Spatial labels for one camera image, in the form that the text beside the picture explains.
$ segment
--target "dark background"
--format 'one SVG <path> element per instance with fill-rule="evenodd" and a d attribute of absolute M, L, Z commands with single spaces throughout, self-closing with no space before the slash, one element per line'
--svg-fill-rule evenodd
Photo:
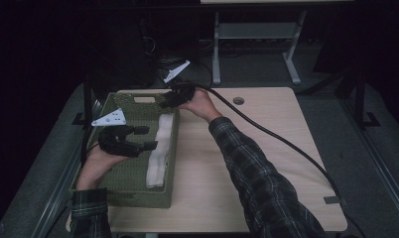
<path fill-rule="evenodd" d="M 143 31 L 155 34 L 163 49 L 179 46 L 181 54 L 191 58 L 197 53 L 183 51 L 194 49 L 188 43 L 212 34 L 212 29 L 209 32 L 202 27 L 210 19 L 212 23 L 212 14 L 204 13 L 208 17 L 200 21 L 197 14 L 189 13 L 147 18 L 147 28 L 124 36 L 124 32 L 136 32 L 137 19 L 146 19 L 145 15 L 104 17 L 107 14 L 93 14 L 94 10 L 80 11 L 81 6 L 93 6 L 91 1 L 77 3 L 0 0 L 0 219 L 68 97 L 87 77 L 94 81 L 100 97 L 119 88 L 148 87 L 153 75 L 149 70 L 137 71 L 155 67 L 154 57 L 146 57 L 143 52 L 137 55 L 137 48 L 146 48 L 140 38 Z M 381 93 L 399 122 L 399 0 L 357 1 L 341 8 L 330 22 L 320 21 L 327 18 L 323 14 L 309 12 L 309 24 L 305 24 L 301 37 L 301 41 L 326 40 L 315 70 L 335 73 L 352 65 Z M 118 24 L 122 19 L 135 25 L 123 27 Z M 83 33 L 87 39 L 100 39 L 92 43 L 103 49 L 113 63 L 81 40 L 81 26 L 86 26 Z M 125 37 L 137 39 L 136 36 L 140 41 L 119 48 L 127 41 Z M 119 64 L 134 63 L 134 58 L 120 53 L 134 54 L 140 60 L 121 71 Z M 100 78 L 108 78 L 108 83 L 99 84 Z"/>

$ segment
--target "white cloth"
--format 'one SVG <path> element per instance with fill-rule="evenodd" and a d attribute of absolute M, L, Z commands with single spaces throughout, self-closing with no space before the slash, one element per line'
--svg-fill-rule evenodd
<path fill-rule="evenodd" d="M 151 153 L 148 160 L 146 186 L 163 186 L 166 170 L 166 158 L 171 146 L 171 133 L 174 114 L 162 114 L 159 118 L 159 130 L 157 131 L 157 148 Z"/>

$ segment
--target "wooden table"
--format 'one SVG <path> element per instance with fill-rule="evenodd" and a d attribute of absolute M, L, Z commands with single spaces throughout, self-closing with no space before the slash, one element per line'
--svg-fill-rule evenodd
<path fill-rule="evenodd" d="M 290 88 L 220 88 L 216 91 L 229 101 L 242 97 L 245 103 L 236 105 L 240 111 L 324 166 Z M 213 95 L 211 99 L 223 115 L 258 143 L 326 231 L 345 230 L 346 221 L 339 204 L 324 201 L 324 197 L 334 196 L 334 192 L 317 168 L 284 143 L 251 126 Z M 109 207 L 109 222 L 114 232 L 248 232 L 237 191 L 206 122 L 186 110 L 181 110 L 172 207 Z"/>

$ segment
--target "forearm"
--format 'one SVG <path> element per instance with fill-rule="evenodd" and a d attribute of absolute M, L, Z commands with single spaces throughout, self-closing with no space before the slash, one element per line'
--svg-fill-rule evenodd
<path fill-rule="evenodd" d="M 106 188 L 73 193 L 70 237 L 111 237 L 106 197 Z"/>
<path fill-rule="evenodd" d="M 318 220 L 298 201 L 293 186 L 277 172 L 252 139 L 227 118 L 213 120 L 209 131 L 223 153 L 254 236 L 325 236 Z"/>

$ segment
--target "gray carpet floor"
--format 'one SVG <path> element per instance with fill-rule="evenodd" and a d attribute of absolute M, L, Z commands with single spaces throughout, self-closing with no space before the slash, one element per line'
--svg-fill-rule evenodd
<path fill-rule="evenodd" d="M 325 73 L 313 72 L 313 66 L 318 57 L 319 46 L 302 45 L 297 48 L 294 62 L 302 83 L 295 85 L 291 82 L 288 71 L 283 63 L 281 52 L 283 47 L 277 46 L 260 51 L 259 54 L 245 54 L 237 57 L 222 57 L 220 69 L 222 83 L 218 87 L 279 87 L 287 86 L 295 91 L 301 91 L 315 85 L 327 76 Z M 193 63 L 182 74 L 184 79 L 210 81 L 209 69 L 211 57 L 201 59 L 202 64 Z M 161 88 L 160 80 L 152 88 Z M 385 188 L 365 144 L 359 136 L 353 120 L 350 118 L 346 105 L 353 101 L 352 96 L 347 100 L 338 100 L 333 93 L 337 82 L 328 85 L 310 96 L 298 96 L 298 101 L 305 115 L 308 126 L 316 142 L 328 173 L 335 181 L 343 198 L 343 208 L 365 233 L 366 237 L 399 238 L 399 211 Z M 72 140 L 64 143 L 59 151 L 53 149 L 56 141 L 76 136 L 80 128 L 73 127 L 65 131 L 60 130 L 66 120 L 73 119 L 74 111 L 82 108 L 82 87 L 75 90 L 69 99 L 59 122 L 34 166 L 23 183 L 18 196 L 14 199 L 7 216 L 4 219 L 7 228 L 0 237 L 29 237 L 35 227 L 38 217 L 43 212 L 40 204 L 44 204 L 52 192 L 55 179 L 64 167 L 64 161 L 71 150 Z M 374 113 L 380 127 L 366 129 L 379 154 L 384 159 L 391 174 L 399 184 L 399 125 L 388 113 L 379 94 L 371 87 L 366 87 L 365 111 Z M 52 170 L 41 170 L 38 165 L 50 164 Z M 32 200 L 35 190 L 46 188 L 39 195 L 37 201 Z M 67 237 L 65 224 L 69 215 L 66 208 L 59 215 L 49 237 Z M 343 235 L 352 234 L 361 237 L 356 227 L 349 223 Z M 145 237 L 144 234 L 114 234 L 116 237 L 131 235 Z M 163 237 L 181 237 L 167 235 Z M 201 237 L 223 237 L 222 235 L 208 235 Z M 231 234 L 224 237 L 247 237 Z"/>

